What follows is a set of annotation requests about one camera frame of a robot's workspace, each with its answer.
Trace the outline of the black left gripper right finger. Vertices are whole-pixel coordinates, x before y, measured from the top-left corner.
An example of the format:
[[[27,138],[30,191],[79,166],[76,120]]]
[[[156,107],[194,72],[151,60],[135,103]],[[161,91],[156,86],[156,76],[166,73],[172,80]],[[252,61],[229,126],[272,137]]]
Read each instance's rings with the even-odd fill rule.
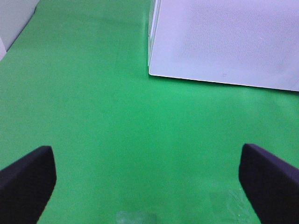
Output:
[[[263,224],[299,222],[299,170],[255,144],[242,147],[239,181]]]

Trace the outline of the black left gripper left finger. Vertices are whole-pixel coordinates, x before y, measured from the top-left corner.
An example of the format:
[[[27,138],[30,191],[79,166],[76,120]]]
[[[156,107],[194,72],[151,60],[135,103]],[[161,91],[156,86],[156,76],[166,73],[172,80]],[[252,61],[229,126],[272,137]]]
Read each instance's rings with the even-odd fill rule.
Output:
[[[0,171],[0,222],[36,224],[57,181],[53,150],[41,146]]]

